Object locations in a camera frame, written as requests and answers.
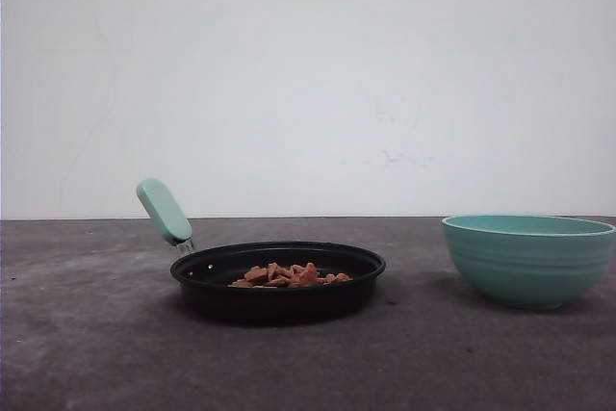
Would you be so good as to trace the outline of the black frying pan green handle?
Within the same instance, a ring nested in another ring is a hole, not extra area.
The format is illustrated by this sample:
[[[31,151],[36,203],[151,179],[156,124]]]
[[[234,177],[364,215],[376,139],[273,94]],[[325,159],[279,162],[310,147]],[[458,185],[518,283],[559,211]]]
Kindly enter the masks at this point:
[[[288,325],[350,315],[370,302],[386,269],[378,254],[347,244],[259,242],[197,250],[191,224],[162,181],[140,181],[136,195],[181,254],[170,274],[182,300],[210,320]]]

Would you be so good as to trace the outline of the teal ceramic bowl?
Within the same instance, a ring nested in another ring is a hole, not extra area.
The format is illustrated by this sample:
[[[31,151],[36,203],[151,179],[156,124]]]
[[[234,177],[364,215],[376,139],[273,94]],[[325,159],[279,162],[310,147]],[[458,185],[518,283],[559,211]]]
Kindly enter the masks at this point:
[[[463,215],[442,225],[463,278],[516,307],[553,309],[584,296],[615,251],[615,226],[590,219]]]

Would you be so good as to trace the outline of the pile of brown beef cubes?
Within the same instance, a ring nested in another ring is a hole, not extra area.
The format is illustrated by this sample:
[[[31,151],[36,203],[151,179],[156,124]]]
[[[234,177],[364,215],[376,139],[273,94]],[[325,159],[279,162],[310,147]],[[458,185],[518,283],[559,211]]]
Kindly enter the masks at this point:
[[[229,284],[233,288],[302,288],[326,286],[334,283],[351,281],[352,277],[344,272],[322,275],[312,262],[306,265],[293,264],[283,267],[275,262],[264,267],[254,266],[241,278]]]

